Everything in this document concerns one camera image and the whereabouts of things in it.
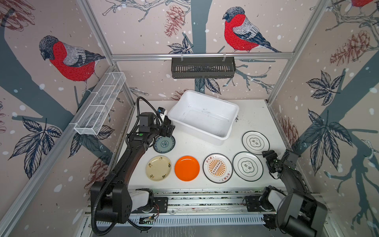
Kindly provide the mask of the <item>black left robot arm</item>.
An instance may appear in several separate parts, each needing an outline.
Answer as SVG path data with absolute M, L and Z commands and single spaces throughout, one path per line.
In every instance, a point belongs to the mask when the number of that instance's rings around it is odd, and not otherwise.
M 162 107 L 142 113 L 140 101 L 151 105 L 143 97 L 136 99 L 137 120 L 125 138 L 125 152 L 105 179 L 94 182 L 90 188 L 91 227 L 97 236 L 108 234 L 117 223 L 129 223 L 140 232 L 151 229 L 135 224 L 129 217 L 138 208 L 152 209 L 156 206 L 153 191 L 137 189 L 133 196 L 128 186 L 141 157 L 159 137 L 172 137 L 175 125 L 164 114 L 165 109 Z

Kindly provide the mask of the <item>white plate orange sunburst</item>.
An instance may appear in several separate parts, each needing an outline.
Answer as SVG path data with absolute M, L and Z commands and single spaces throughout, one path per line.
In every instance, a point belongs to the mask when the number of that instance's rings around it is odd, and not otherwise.
M 208 180 L 216 184 L 223 184 L 233 175 L 232 162 L 219 153 L 210 154 L 203 162 L 203 172 Z

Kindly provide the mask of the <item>white plate green rim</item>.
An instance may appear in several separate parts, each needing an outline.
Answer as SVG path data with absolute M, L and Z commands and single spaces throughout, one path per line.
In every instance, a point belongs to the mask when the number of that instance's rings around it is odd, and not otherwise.
M 236 174 L 248 182 L 258 181 L 264 172 L 259 158 L 249 152 L 240 152 L 233 158 L 233 168 Z
M 242 137 L 244 148 L 255 155 L 262 155 L 270 149 L 269 140 L 260 132 L 248 131 Z

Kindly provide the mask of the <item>green blue floral plate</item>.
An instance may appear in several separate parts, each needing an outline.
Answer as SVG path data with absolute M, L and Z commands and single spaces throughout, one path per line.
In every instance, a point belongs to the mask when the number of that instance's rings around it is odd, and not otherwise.
M 160 154 L 165 154 L 173 150 L 173 148 L 175 147 L 175 144 L 176 144 L 176 141 L 175 141 L 174 136 L 172 137 L 159 136 L 156 139 L 153 145 L 153 148 L 156 152 Z

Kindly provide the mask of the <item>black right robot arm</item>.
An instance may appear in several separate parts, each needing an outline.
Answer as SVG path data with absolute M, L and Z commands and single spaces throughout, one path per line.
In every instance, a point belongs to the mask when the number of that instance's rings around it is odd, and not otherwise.
M 275 151 L 262 152 L 269 174 L 277 174 L 287 194 L 273 186 L 264 188 L 260 205 L 264 210 L 275 210 L 273 227 L 292 237 L 320 237 L 328 213 L 327 207 L 317 201 L 296 170 L 299 155 L 286 150 L 281 159 Z

